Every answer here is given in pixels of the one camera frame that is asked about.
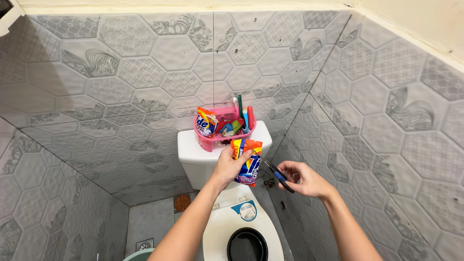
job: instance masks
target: orange drain cover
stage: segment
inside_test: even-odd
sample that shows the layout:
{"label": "orange drain cover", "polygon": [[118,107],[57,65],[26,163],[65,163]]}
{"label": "orange drain cover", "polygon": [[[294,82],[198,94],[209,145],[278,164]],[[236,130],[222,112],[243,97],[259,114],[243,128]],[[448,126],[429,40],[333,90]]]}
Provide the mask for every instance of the orange drain cover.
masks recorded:
{"label": "orange drain cover", "polygon": [[177,211],[184,211],[190,205],[190,197],[187,195],[180,195],[175,199],[174,207]]}

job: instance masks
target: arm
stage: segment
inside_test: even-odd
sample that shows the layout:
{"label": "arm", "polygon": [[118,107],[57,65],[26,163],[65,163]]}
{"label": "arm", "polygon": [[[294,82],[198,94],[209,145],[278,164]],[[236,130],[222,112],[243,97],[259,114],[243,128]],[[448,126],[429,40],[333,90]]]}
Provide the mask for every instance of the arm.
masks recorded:
{"label": "arm", "polygon": [[[252,151],[244,152],[237,160],[232,159],[232,154],[231,147],[222,150],[218,164],[209,180],[156,246],[147,261],[194,259],[201,236],[208,224],[214,201],[219,193],[234,180],[242,165],[251,157]],[[180,239],[182,239],[182,248],[178,248]]]}
{"label": "arm", "polygon": [[319,197],[324,203],[341,260],[382,261],[334,186],[305,163],[284,161],[277,167],[286,171],[290,188],[302,195]]}

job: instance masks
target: detergent packet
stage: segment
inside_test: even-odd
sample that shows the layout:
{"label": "detergent packet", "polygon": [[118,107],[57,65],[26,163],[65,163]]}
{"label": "detergent packet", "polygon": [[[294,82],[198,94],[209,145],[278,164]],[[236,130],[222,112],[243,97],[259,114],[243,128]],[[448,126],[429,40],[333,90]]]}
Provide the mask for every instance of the detergent packet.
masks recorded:
{"label": "detergent packet", "polygon": [[232,140],[231,147],[233,149],[233,159],[238,159],[242,153],[251,150],[247,144],[250,145],[257,154],[253,152],[251,158],[243,164],[242,169],[234,180],[238,183],[254,187],[258,176],[259,161],[261,159],[259,154],[261,154],[263,143],[249,139],[237,139]]}
{"label": "detergent packet", "polygon": [[197,130],[198,132],[207,137],[213,138],[213,133],[218,127],[218,120],[216,119],[216,113],[207,109],[198,107],[197,108]]}

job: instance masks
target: toilet seat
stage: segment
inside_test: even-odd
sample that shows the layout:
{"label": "toilet seat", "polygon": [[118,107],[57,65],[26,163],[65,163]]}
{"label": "toilet seat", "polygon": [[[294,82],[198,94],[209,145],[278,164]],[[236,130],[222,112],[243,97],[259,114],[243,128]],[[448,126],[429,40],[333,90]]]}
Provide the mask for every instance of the toilet seat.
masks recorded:
{"label": "toilet seat", "polygon": [[203,233],[204,260],[227,261],[227,244],[230,237],[238,229],[246,227],[257,230],[264,237],[269,261],[284,260],[282,245],[274,224],[259,205],[250,187],[242,184],[221,192],[214,203]]}

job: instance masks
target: hand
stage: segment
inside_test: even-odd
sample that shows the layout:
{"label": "hand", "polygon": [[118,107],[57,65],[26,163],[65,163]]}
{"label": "hand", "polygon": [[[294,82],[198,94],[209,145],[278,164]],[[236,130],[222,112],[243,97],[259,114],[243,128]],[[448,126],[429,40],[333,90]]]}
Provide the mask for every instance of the hand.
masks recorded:
{"label": "hand", "polygon": [[250,159],[252,154],[252,150],[247,150],[237,160],[234,160],[233,149],[231,147],[223,149],[209,180],[214,181],[223,191],[238,175],[243,164]]}
{"label": "hand", "polygon": [[287,176],[288,186],[302,195],[323,199],[335,190],[334,186],[305,163],[284,161],[277,168]]}

